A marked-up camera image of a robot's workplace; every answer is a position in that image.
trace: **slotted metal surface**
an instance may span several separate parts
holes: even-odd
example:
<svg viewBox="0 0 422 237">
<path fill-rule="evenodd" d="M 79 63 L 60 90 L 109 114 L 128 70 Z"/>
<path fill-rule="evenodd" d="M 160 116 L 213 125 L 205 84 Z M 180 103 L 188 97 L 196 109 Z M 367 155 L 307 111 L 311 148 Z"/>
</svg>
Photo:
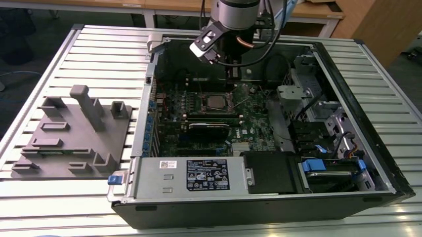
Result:
<svg viewBox="0 0 422 237">
<path fill-rule="evenodd" d="M 113 213 L 105 199 L 105 180 L 10 181 L 12 164 L 18 160 L 44 112 L 37 109 L 45 96 L 63 96 L 73 84 L 87 84 L 89 95 L 101 104 L 123 100 L 140 106 L 148 59 L 147 38 L 153 32 L 196 35 L 195 31 L 85 26 L 72 30 L 40 80 L 33 104 L 16 118 L 0 145 L 0 236 L 419 236 L 422 233 L 422 124 L 420 114 L 403 96 L 366 48 L 347 39 L 283 37 L 320 41 L 346 79 L 362 108 L 387 145 L 416 196 L 390 207 L 368 209 L 338 221 L 228 226 L 204 229 L 133 230 Z M 132 113 L 125 145 L 133 141 Z M 131 148 L 123 150 L 120 168 L 128 168 Z M 115 189 L 123 194 L 124 187 Z"/>
</svg>

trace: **blue latch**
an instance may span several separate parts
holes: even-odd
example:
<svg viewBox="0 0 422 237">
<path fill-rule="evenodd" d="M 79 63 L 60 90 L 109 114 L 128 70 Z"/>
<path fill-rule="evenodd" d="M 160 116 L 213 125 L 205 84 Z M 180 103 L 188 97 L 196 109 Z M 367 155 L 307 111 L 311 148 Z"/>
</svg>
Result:
<svg viewBox="0 0 422 237">
<path fill-rule="evenodd" d="M 144 142 L 143 151 L 147 152 L 149 150 L 149 144 Z"/>
<path fill-rule="evenodd" d="M 149 141 L 149 138 L 151 138 L 151 135 L 148 133 L 145 133 L 144 140 Z"/>
<path fill-rule="evenodd" d="M 362 159 L 358 160 L 358 165 L 359 165 L 360 170 L 364 170 L 367 168 L 367 165 L 364 164 L 364 161 Z"/>
<path fill-rule="evenodd" d="M 152 126 L 151 126 L 149 124 L 147 124 L 147 126 L 145 126 L 145 131 L 147 131 L 147 132 L 151 132 L 151 130 L 152 130 Z"/>
<path fill-rule="evenodd" d="M 121 175 L 111 175 L 108 176 L 108 185 L 121 185 L 123 183 L 123 176 Z"/>
<path fill-rule="evenodd" d="M 302 168 L 304 172 L 326 170 L 323 161 L 320 159 L 307 159 L 302 162 Z"/>
<path fill-rule="evenodd" d="M 147 123 L 152 123 L 152 120 L 153 120 L 152 116 L 148 115 L 148 116 L 147 116 Z"/>
<path fill-rule="evenodd" d="M 155 108 L 156 108 L 156 102 L 152 101 L 152 100 L 149 101 L 149 108 L 151 108 L 151 109 L 155 109 Z"/>
<path fill-rule="evenodd" d="M 318 148 L 320 153 L 327 153 L 327 150 L 320 145 L 315 145 L 315 147 Z"/>
</svg>

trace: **warning label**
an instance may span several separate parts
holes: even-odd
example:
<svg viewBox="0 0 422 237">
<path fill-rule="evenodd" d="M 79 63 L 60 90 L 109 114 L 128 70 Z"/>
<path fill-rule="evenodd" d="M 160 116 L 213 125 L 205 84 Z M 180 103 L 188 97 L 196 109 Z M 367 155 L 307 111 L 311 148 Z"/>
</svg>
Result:
<svg viewBox="0 0 422 237">
<path fill-rule="evenodd" d="M 187 190 L 229 190 L 227 160 L 187 160 Z"/>
</svg>

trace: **barcode sticker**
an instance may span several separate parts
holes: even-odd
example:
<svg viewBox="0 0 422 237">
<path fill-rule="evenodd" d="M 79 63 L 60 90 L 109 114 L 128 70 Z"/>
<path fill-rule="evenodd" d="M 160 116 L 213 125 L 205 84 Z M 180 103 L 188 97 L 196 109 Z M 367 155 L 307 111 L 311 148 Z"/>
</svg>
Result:
<svg viewBox="0 0 422 237">
<path fill-rule="evenodd" d="M 160 169 L 175 169 L 177 167 L 177 161 L 175 160 L 160 160 L 159 168 Z"/>
</svg>

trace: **chip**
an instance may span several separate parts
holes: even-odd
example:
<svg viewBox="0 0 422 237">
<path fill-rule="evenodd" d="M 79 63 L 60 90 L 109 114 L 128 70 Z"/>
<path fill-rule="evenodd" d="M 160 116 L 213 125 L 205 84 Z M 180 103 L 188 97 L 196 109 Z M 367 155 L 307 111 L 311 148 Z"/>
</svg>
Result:
<svg viewBox="0 0 422 237">
<path fill-rule="evenodd" d="M 216 109 L 224 108 L 225 107 L 224 97 L 219 95 L 209 96 L 207 99 L 207 106 L 209 108 L 216 108 Z"/>
</svg>

